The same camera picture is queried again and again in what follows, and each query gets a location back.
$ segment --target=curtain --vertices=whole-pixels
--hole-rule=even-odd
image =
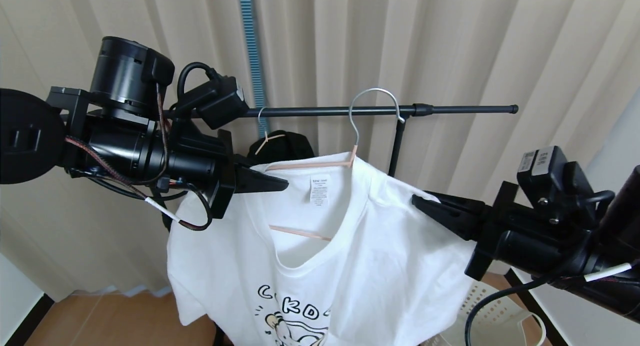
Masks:
[[[640,86],[640,0],[254,0],[268,107],[348,106],[365,88],[400,104],[518,104],[516,115],[410,118],[396,177],[491,202],[524,152],[562,147],[583,168]],[[88,88],[102,36],[136,40],[178,69],[203,61],[246,85],[239,0],[0,0],[0,84],[45,98]],[[188,87],[204,80],[194,72]],[[167,103],[175,101],[175,89]],[[387,106],[366,95],[357,106]],[[359,157],[386,171],[393,116],[357,117]],[[318,154],[351,149],[344,117],[271,118]],[[235,151],[258,138],[237,120]],[[160,216],[61,170],[2,187],[0,250],[56,299],[114,284],[160,289]]]

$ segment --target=baseboard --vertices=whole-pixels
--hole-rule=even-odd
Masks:
[[[519,286],[522,284],[522,281],[520,280],[518,275],[516,275],[514,270],[509,270],[506,275],[504,275],[504,277],[512,286]],[[562,335],[560,335],[560,332],[558,332],[556,326],[553,324],[553,322],[551,322],[549,316],[547,316],[544,310],[542,310],[542,307],[540,307],[536,299],[533,298],[529,291],[519,292],[518,296],[522,300],[522,303],[524,303],[524,305],[526,306],[526,309],[534,312],[535,314],[540,316],[542,321],[544,321],[544,325],[546,326],[546,338],[549,339],[553,346],[569,346],[564,337],[562,337]]]
[[[4,346],[24,346],[27,343],[29,337],[32,336],[32,333],[36,330],[39,323],[42,321],[44,316],[47,314],[51,306],[53,306],[53,299],[51,299],[47,295],[42,295],[42,297],[36,302],[29,314],[22,320],[18,328],[16,328],[15,332],[11,335],[9,340],[4,344]]]

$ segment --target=white t-shirt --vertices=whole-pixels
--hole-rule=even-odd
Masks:
[[[208,314],[236,346],[416,346],[453,323],[471,285],[473,244],[410,202],[434,196],[358,158],[353,168],[266,173],[288,189],[234,195],[204,231],[171,228],[167,268],[184,325]],[[206,220],[194,194],[177,214]]]

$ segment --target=cartoon bear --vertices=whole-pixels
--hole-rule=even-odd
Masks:
[[[278,346],[320,346],[328,329],[313,328],[301,321],[287,321],[280,312],[268,314],[264,320],[280,341]]]

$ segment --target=hanger hook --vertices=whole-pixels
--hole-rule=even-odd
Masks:
[[[266,106],[262,106],[260,107],[260,111],[258,111],[258,118],[256,119],[258,121],[258,124],[260,123],[260,115],[262,115],[263,111],[265,110]],[[264,130],[264,137],[267,137],[267,130]]]
[[[382,92],[382,93],[386,93],[387,95],[389,95],[389,97],[391,97],[391,99],[393,100],[393,105],[395,106],[395,117],[397,118],[397,120],[399,120],[400,122],[404,123],[405,119],[402,118],[402,116],[400,116],[400,105],[398,105],[398,100],[396,99],[396,96],[393,95],[393,93],[391,93],[390,91],[385,90],[384,88],[369,88],[368,90],[364,90],[360,93],[358,93],[358,95],[356,95],[356,97],[353,98],[351,104],[349,105],[349,120],[351,122],[351,126],[353,126],[353,130],[356,132],[356,145],[358,145],[358,142],[360,142],[360,133],[358,132],[358,127],[356,127],[356,123],[354,122],[354,104],[356,103],[356,100],[358,99],[358,97],[360,97],[361,95],[367,93],[367,92],[371,92],[371,91],[378,91],[378,92]]]

